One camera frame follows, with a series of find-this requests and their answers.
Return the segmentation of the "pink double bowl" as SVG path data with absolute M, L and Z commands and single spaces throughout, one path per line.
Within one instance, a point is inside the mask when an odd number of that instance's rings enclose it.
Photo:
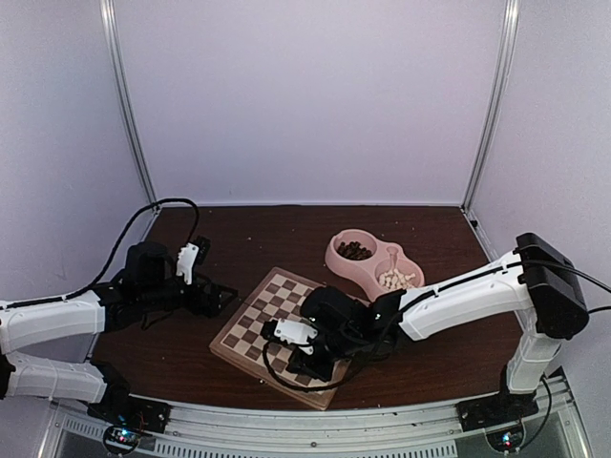
M 373 256 L 367 260 L 347 260 L 336 252 L 342 241 L 359 241 L 372 251 Z M 422 269 L 405 255 L 399 244 L 379 240 L 360 229 L 346 229 L 333 236 L 326 249 L 325 263 L 337 276 L 356 283 L 370 301 L 390 292 L 378 284 L 378 277 L 391 269 L 397 268 L 405 274 L 415 273 L 414 288 L 425 285 Z

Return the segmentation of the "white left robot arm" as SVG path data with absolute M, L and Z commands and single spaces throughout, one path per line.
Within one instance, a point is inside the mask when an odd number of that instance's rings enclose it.
M 23 348 L 79 335 L 117 332 L 135 323 L 153 325 L 150 315 L 169 318 L 185 309 L 214 318 L 238 296 L 236 289 L 197 273 L 209 241 L 199 238 L 172 259 L 166 246 L 131 246 L 124 267 L 107 282 L 57 299 L 1 304 L 1 395 L 73 399 L 98 405 L 118 424 L 137 416 L 125 379 L 109 364 L 66 363 L 23 353 Z

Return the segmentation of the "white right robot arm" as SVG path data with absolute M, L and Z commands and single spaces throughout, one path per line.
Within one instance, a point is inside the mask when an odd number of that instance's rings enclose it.
M 527 317 L 516 353 L 502 371 L 501 391 L 489 403 L 498 421 L 526 405 L 564 341 L 579 334 L 589 314 L 573 263 L 534 233 L 517 237 L 516 248 L 483 267 L 421 288 L 400 289 L 365 305 L 342 291 L 314 289 L 300 322 L 279 320 L 273 335 L 293 344 L 291 368 L 330 381 L 336 361 L 376 352 L 389 334 L 402 331 L 423 341 L 448 328 L 506 312 Z

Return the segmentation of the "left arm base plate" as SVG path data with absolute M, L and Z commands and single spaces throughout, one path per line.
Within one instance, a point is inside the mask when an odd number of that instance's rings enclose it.
M 135 432 L 164 433 L 171 407 L 163 402 L 130 396 L 124 406 L 86 403 L 87 414 Z

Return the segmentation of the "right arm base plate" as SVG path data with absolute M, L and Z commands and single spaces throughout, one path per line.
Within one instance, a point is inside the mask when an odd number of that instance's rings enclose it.
M 495 395 L 462 401 L 456 405 L 463 431 L 516 422 L 538 413 L 538 404 L 528 395 Z

